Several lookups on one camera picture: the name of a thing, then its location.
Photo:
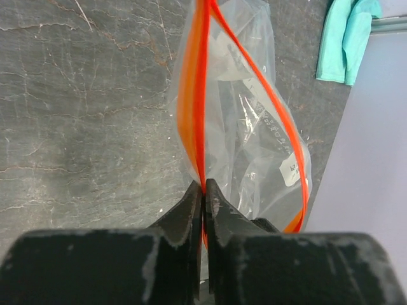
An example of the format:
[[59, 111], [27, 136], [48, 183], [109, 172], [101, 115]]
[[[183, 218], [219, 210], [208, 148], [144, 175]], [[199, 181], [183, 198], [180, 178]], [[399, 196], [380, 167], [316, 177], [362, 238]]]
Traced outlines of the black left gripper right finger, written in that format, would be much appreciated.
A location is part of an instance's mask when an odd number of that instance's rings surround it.
[[283, 233], [206, 183], [209, 290], [216, 304], [405, 304], [384, 248], [364, 233]]

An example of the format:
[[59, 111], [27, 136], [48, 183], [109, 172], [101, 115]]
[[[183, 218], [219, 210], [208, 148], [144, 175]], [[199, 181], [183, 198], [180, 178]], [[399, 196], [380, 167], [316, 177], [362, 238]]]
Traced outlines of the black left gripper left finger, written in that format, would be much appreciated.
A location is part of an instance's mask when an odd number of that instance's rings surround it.
[[42, 229], [1, 264], [2, 304], [193, 304], [200, 293], [202, 191], [193, 182], [143, 229]]

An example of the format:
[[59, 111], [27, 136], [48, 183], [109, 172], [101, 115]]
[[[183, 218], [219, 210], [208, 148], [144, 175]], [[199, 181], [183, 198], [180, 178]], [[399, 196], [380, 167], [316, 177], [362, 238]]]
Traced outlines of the clear orange zip bag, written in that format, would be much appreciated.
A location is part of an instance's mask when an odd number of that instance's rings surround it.
[[194, 180], [214, 179], [248, 219], [302, 230], [311, 158], [275, 85], [267, 2], [190, 3], [169, 103]]

